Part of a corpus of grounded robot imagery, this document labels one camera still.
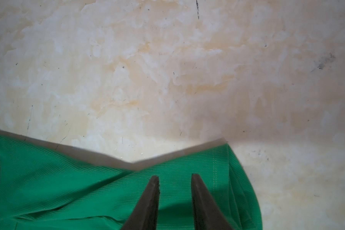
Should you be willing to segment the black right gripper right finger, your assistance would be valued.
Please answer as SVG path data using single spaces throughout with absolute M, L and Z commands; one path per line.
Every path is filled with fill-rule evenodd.
M 196 230 L 232 230 L 199 174 L 191 177 L 192 206 Z

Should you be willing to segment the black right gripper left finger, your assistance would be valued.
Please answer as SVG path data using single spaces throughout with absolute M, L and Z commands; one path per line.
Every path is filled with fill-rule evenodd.
M 160 197 L 159 177 L 150 178 L 134 210 L 121 230 L 156 230 Z

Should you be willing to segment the green tank top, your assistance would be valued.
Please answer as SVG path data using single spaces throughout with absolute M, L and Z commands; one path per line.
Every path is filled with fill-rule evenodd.
M 256 194 L 228 144 L 129 171 L 0 135 L 0 230 L 119 230 L 154 175 L 157 229 L 192 230 L 194 173 L 234 229 L 262 229 Z

